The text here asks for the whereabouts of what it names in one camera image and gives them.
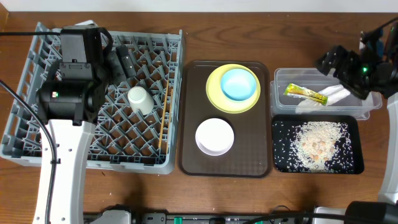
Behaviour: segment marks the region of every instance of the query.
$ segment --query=yellow snack packet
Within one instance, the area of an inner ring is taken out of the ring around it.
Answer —
[[[319,94],[319,93],[309,90],[307,88],[300,87],[293,83],[291,83],[287,86],[284,95],[313,100],[315,102],[322,104],[323,106],[325,106],[326,103],[328,102],[327,96],[324,96],[322,94]]]

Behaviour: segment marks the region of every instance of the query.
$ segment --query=clear plastic container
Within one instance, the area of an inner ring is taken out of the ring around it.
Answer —
[[[271,111],[272,114],[296,114],[297,105],[302,98],[285,96],[284,92],[289,83],[320,91],[329,86],[339,85],[339,80],[330,74],[325,76],[316,68],[278,68],[275,71],[275,80],[271,82]],[[349,95],[339,102],[319,107],[306,107],[311,112],[305,114],[350,115],[357,120],[366,120],[370,117],[369,111],[382,106],[381,94],[372,92],[366,100]]]

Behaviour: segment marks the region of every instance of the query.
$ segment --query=black tray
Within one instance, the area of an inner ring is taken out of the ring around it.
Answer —
[[[236,63],[251,69],[259,79],[261,95],[248,111],[229,114],[215,108],[206,95],[206,81],[219,66]],[[271,115],[268,69],[257,62],[194,61],[184,69],[182,120],[178,165],[188,175],[265,177],[271,166]],[[209,156],[195,142],[200,123],[210,118],[227,121],[234,130],[234,144],[225,154]]]
[[[352,116],[328,116],[328,115],[276,115],[272,119],[272,152],[274,153],[274,164],[277,170],[281,172],[306,172],[306,168],[299,167],[298,171],[292,170],[291,166],[294,165],[294,160],[288,161],[289,152],[292,152],[290,148],[290,143],[293,141],[294,129],[292,126],[302,125],[308,121],[329,121],[336,123],[346,123],[348,125],[348,133],[351,140],[351,153],[344,154],[343,151],[338,151],[335,156],[339,156],[341,160],[351,160],[353,161],[353,167],[343,169],[343,166],[335,163],[331,165],[333,170],[338,170],[339,174],[360,174],[364,170],[364,162],[361,149],[361,140],[359,138],[358,124],[355,118]]]

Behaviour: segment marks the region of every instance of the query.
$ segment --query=white bowl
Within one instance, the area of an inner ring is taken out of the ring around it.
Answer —
[[[234,143],[232,127],[222,119],[211,118],[199,125],[195,140],[199,149],[210,156],[220,156]]]

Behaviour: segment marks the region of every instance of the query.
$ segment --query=white napkin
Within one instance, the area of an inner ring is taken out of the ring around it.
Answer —
[[[350,94],[350,92],[342,85],[329,86],[328,88],[321,90],[318,93],[328,97],[328,102],[326,103],[326,106],[332,105],[333,103],[336,103],[346,98]],[[321,110],[323,107],[324,106],[322,104],[313,100],[303,100],[297,105],[296,113],[309,113],[311,111]]]

